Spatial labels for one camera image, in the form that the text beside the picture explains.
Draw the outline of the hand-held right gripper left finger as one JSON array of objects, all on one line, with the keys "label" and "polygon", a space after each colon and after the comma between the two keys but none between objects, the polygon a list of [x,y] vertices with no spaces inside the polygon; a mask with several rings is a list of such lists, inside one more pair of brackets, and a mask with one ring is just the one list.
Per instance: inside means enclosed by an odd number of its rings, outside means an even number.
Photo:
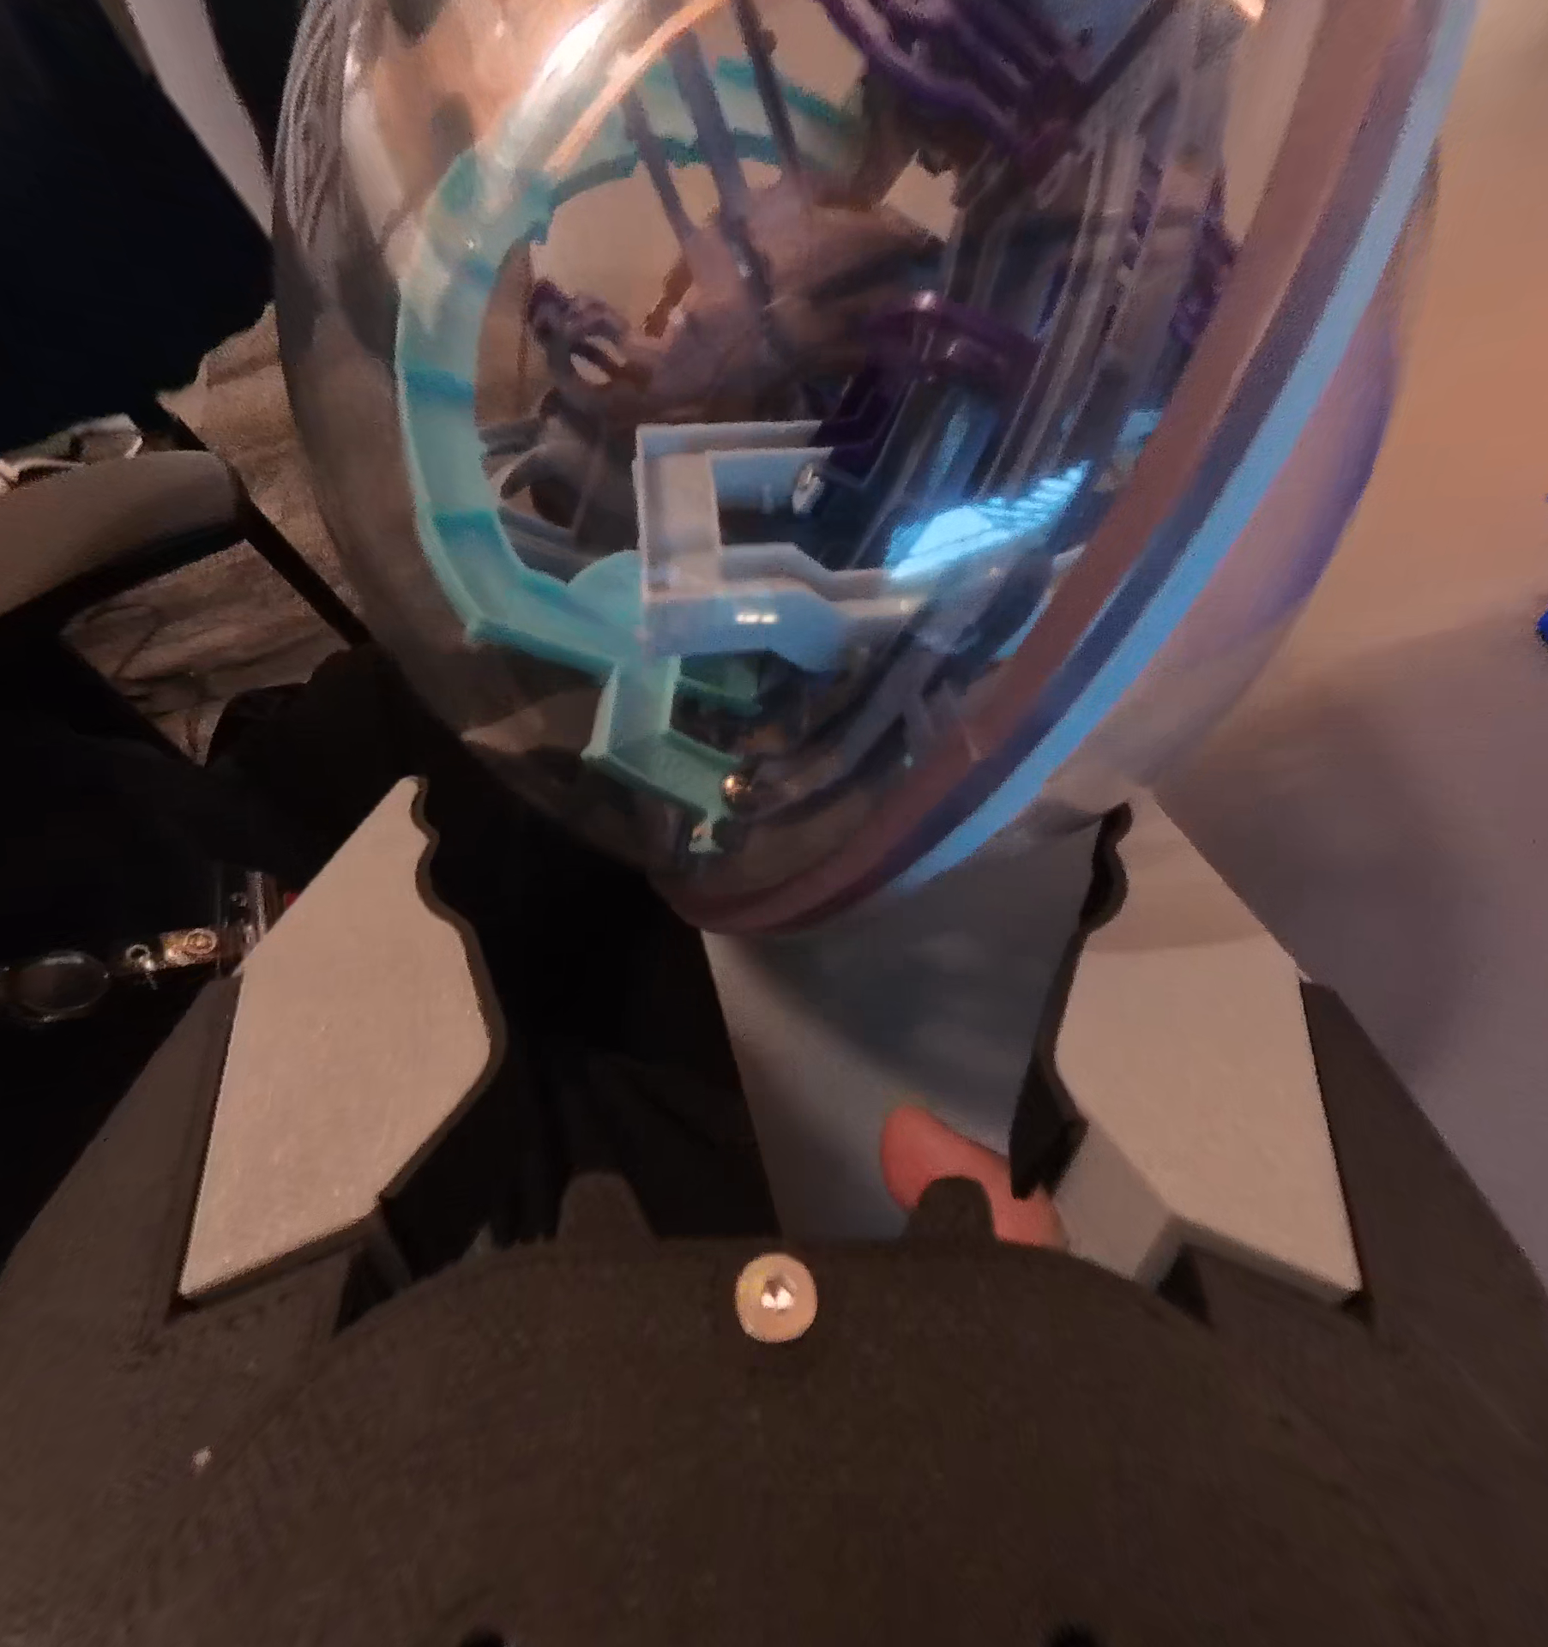
[{"label": "hand-held right gripper left finger", "polygon": [[410,1282],[385,1205],[508,1041],[474,930],[433,889],[426,800],[426,780],[399,780],[237,971],[185,1303],[340,1251]]}]

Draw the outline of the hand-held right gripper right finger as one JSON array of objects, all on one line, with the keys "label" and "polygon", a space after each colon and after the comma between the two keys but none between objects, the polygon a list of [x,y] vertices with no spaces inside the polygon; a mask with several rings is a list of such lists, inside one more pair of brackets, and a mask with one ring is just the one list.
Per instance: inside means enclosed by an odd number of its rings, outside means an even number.
[{"label": "hand-held right gripper right finger", "polygon": [[1106,816],[1009,1130],[1072,1257],[1154,1291],[1186,1251],[1361,1291],[1304,985],[1166,812]]}]

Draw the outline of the clear plastic maze ball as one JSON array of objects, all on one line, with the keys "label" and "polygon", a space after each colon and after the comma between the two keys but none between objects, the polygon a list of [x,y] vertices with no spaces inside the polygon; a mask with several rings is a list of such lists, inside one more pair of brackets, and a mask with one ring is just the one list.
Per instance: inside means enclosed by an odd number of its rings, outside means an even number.
[{"label": "clear plastic maze ball", "polygon": [[1402,375],[1477,4],[307,4],[276,316],[373,634],[722,935],[1214,728]]}]

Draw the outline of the person's left forearm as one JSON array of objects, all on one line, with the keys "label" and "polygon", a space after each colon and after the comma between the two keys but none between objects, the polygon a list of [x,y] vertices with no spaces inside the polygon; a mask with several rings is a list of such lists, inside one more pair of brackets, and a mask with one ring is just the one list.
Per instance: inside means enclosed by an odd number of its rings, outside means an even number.
[{"label": "person's left forearm", "polygon": [[0,2],[0,455],[189,384],[269,281],[269,240],[105,11]]}]

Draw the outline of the person's right hand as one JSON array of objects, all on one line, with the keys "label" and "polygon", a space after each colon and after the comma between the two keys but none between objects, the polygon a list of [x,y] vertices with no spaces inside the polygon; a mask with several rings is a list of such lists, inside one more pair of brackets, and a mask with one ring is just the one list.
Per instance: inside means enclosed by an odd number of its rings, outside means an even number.
[{"label": "person's right hand", "polygon": [[881,1173],[888,1196],[915,1225],[924,1205],[950,1200],[938,1184],[966,1184],[958,1192],[965,1207],[984,1198],[990,1232],[997,1242],[1066,1250],[1063,1223],[1050,1196],[1036,1187],[1024,1196],[1013,1192],[1006,1157],[972,1142],[925,1109],[902,1105],[893,1110],[881,1135]]}]

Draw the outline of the metal badge reel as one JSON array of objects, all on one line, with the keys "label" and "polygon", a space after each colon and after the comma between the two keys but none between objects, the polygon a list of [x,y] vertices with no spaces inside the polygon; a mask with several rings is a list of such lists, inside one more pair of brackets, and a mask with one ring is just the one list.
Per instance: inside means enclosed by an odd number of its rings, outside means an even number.
[{"label": "metal badge reel", "polygon": [[233,975],[289,912],[298,894],[262,871],[216,878],[210,919],[94,948],[57,946],[0,964],[0,1021],[50,1028],[89,1019],[139,993]]}]

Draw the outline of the person's black clothing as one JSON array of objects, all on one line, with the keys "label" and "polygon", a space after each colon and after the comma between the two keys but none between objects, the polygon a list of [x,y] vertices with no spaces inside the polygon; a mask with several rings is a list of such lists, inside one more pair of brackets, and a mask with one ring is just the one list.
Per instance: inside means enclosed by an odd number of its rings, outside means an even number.
[{"label": "person's black clothing", "polygon": [[[699,934],[503,787],[378,650],[241,695],[201,766],[87,679],[0,662],[0,966],[205,921],[226,868],[303,891],[399,780],[426,780],[430,884],[471,928],[510,1044],[385,1200],[406,1271],[555,1237],[587,1173],[619,1175],[663,1239],[779,1233]],[[0,1012],[0,1271],[198,989],[114,984],[52,1026]]]}]

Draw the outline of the black office chair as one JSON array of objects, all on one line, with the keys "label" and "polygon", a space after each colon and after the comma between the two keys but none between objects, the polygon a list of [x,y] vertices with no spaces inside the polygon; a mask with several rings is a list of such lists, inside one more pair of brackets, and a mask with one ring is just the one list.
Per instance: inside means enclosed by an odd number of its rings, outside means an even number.
[{"label": "black office chair", "polygon": [[0,497],[0,648],[128,641],[135,680],[244,684],[371,641],[235,466],[164,409],[143,436]]}]

